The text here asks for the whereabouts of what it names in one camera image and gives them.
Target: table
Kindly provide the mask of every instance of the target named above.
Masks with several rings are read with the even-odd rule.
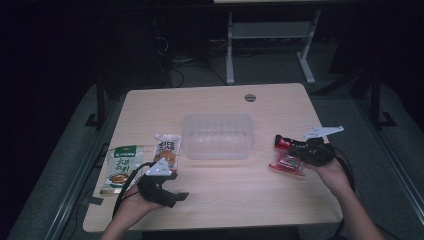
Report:
[[[254,94],[256,101],[245,100]],[[179,176],[167,181],[170,192],[189,192],[174,208],[147,215],[130,230],[189,230],[281,226],[338,222],[337,200],[308,169],[305,177],[276,171],[276,134],[302,140],[319,119],[301,84],[222,86],[185,89],[136,90],[128,93],[110,148],[154,145],[155,133],[182,134],[189,113],[243,112],[252,116],[254,147],[245,160],[189,160],[180,151]],[[112,216],[116,195],[99,194],[106,177],[104,164],[83,227],[103,231]]]
[[[232,12],[230,12],[226,56],[227,84],[234,84],[232,40],[252,38],[304,38],[305,45],[302,51],[297,52],[296,55],[305,75],[306,82],[315,84],[314,75],[306,58],[314,38],[320,14],[320,9],[315,10],[311,21],[234,23]]]

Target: wooden table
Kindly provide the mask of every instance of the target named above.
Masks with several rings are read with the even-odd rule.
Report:
[[[256,101],[247,102],[246,94]],[[165,182],[170,192],[189,192],[174,208],[154,211],[133,230],[183,230],[279,226],[338,222],[342,215],[336,199],[318,176],[305,177],[276,171],[276,134],[303,140],[312,127],[321,127],[301,84],[272,84],[184,89],[138,90],[128,93],[110,148],[154,145],[155,133],[182,134],[189,113],[244,112],[253,120],[254,147],[246,160],[189,160],[180,151],[179,176]],[[94,196],[102,205],[89,206],[83,227],[103,231],[112,216],[116,195],[99,191],[106,177],[104,164]]]

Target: food pouch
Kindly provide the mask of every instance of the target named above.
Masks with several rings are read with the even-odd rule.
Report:
[[[105,184],[100,189],[100,193],[120,193],[132,171],[143,163],[144,155],[145,147],[138,145],[117,147],[109,150],[106,154],[108,164],[107,177]],[[130,186],[135,183],[139,176],[140,173],[137,173]]]
[[[173,173],[178,170],[178,154],[180,152],[181,136],[179,135],[162,135],[158,137],[158,144],[155,148],[154,161],[157,162],[162,158],[168,163],[169,169]]]
[[[277,135],[275,138],[275,159],[269,166],[280,171],[304,176],[300,159],[288,153],[288,149],[295,143],[297,141],[286,141],[281,135]]]

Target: white stand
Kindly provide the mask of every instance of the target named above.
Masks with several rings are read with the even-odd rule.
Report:
[[[233,85],[234,69],[232,59],[233,39],[253,38],[305,38],[306,44],[302,52],[298,52],[298,60],[305,74],[306,81],[314,84],[315,79],[309,68],[306,57],[315,34],[321,10],[316,10],[311,21],[304,22],[252,22],[233,23],[232,12],[228,15],[228,46],[227,46],[227,84]]]

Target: human hand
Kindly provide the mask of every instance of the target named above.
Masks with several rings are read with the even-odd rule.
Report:
[[[327,186],[336,197],[345,191],[352,190],[344,169],[337,159],[333,159],[327,165],[320,167],[307,163],[304,163],[303,166],[316,172],[324,185]]]
[[[145,200],[138,191],[137,183],[126,193],[112,221],[107,226],[101,239],[121,239],[125,232],[139,222],[149,212],[163,207]]]

